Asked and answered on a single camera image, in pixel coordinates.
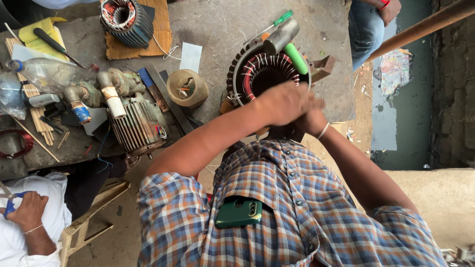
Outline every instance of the brick wall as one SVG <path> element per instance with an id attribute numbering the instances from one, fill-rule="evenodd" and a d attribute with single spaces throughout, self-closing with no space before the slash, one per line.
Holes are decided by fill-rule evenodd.
<path id="1" fill-rule="evenodd" d="M 432 0 L 432 12 L 456 0 Z M 475 15 L 431 36 L 431 166 L 475 168 Z"/>

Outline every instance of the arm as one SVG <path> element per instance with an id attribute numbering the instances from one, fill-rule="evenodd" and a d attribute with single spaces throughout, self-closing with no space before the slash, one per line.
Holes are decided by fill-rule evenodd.
<path id="1" fill-rule="evenodd" d="M 252 103 L 219 116 L 182 137 L 162 152 L 147 175 L 177 172 L 192 176 L 201 171 L 221 151 L 266 125 L 286 125 L 322 100 L 307 92 L 307 84 L 287 82 L 266 90 Z"/>
<path id="2" fill-rule="evenodd" d="M 21 231 L 26 233 L 42 225 L 41 217 L 45 211 L 47 196 L 40 196 L 37 192 L 28 192 L 23 196 L 23 200 L 18 209 L 7 215 L 7 218 L 18 224 Z M 28 255 L 50 255 L 56 251 L 56 245 L 49 238 L 43 226 L 25 234 L 25 242 L 28 247 Z"/>
<path id="3" fill-rule="evenodd" d="M 327 124 L 321 110 L 312 110 L 299 120 L 307 133 L 317 137 Z M 333 127 L 320 138 L 333 157 L 348 187 L 368 212 L 381 206 L 400 206 L 418 212 L 401 188 L 383 170 Z"/>
<path id="4" fill-rule="evenodd" d="M 380 16 L 384 21 L 384 27 L 387 27 L 389 23 L 399 14 L 401 11 L 401 3 L 399 0 L 391 0 L 391 2 L 384 7 L 386 4 L 381 0 L 359 0 L 370 4 L 380 10 Z"/>

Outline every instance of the white pvc pipe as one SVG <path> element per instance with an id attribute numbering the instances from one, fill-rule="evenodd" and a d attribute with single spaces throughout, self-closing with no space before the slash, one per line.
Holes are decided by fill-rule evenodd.
<path id="1" fill-rule="evenodd" d="M 107 86 L 102 88 L 101 91 L 105 97 L 107 105 L 109 106 L 112 117 L 114 117 L 114 119 L 121 119 L 125 117 L 125 109 L 122 105 L 119 95 L 117 94 L 117 91 L 115 90 L 115 87 Z"/>

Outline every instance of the screwdriver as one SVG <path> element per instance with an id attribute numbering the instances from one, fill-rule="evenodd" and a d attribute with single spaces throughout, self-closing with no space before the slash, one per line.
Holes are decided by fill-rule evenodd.
<path id="1" fill-rule="evenodd" d="M 256 36 L 252 37 L 251 39 L 245 41 L 242 45 L 246 45 L 248 42 L 250 42 L 252 39 L 254 38 L 257 38 L 259 37 L 261 34 L 263 34 L 264 32 L 266 32 L 268 29 L 274 27 L 274 26 L 277 26 L 279 24 L 281 24 L 282 22 L 284 22 L 285 20 L 287 20 L 288 18 L 290 18 L 292 15 L 294 14 L 294 11 L 293 10 L 289 10 L 287 11 L 283 16 L 281 16 L 278 20 L 274 21 L 274 23 L 269 26 L 267 29 L 261 31 L 259 34 L 257 34 Z"/>
<path id="2" fill-rule="evenodd" d="M 33 33 L 38 36 L 41 40 L 45 41 L 47 44 L 49 44 L 52 48 L 54 48 L 56 51 L 62 53 L 69 59 L 71 59 L 76 65 L 80 68 L 83 68 L 87 70 L 87 68 L 79 63 L 77 59 L 75 59 L 72 55 L 70 55 L 68 52 L 66 52 L 66 49 L 62 47 L 58 42 L 56 42 L 53 38 L 51 38 L 43 29 L 41 28 L 35 28 L 33 30 Z"/>

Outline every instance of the red bracelet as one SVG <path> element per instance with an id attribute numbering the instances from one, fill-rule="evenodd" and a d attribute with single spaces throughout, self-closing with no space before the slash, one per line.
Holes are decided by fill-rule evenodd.
<path id="1" fill-rule="evenodd" d="M 380 1 L 383 2 L 384 4 L 384 7 L 380 8 L 380 10 L 385 9 L 389 5 L 389 3 L 391 3 L 391 0 L 380 0 Z"/>

